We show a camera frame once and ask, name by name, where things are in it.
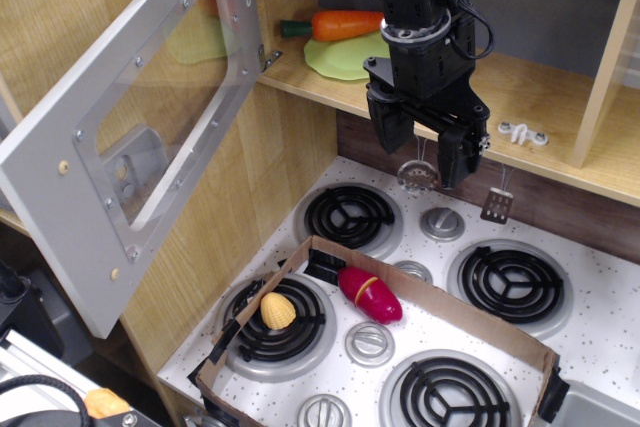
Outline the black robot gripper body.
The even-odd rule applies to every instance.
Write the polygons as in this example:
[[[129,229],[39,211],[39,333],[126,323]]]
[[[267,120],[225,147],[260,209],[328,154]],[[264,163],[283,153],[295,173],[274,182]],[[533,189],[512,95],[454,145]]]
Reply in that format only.
[[[476,61],[476,17],[446,11],[427,28],[409,30],[383,23],[390,58],[370,57],[363,67],[369,89],[396,96],[416,123],[438,134],[453,125],[487,133],[490,111],[470,86]]]

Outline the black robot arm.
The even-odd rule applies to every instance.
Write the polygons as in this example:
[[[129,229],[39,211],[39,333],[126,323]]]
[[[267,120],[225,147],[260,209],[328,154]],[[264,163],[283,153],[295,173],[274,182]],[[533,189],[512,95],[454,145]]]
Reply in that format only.
[[[438,135],[441,184],[474,174],[489,146],[490,110],[470,85],[477,60],[475,24],[484,17],[468,0],[381,0],[386,58],[370,57],[367,103],[387,153],[421,124]]]

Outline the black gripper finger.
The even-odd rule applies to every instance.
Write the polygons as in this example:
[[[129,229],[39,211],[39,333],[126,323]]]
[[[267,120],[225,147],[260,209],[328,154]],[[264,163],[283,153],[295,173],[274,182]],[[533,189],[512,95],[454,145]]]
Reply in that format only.
[[[452,189],[477,172],[488,144],[488,134],[453,125],[439,135],[438,144],[441,185]]]
[[[396,153],[413,136],[413,119],[401,109],[402,101],[394,95],[369,89],[367,103],[382,148],[388,154]]]

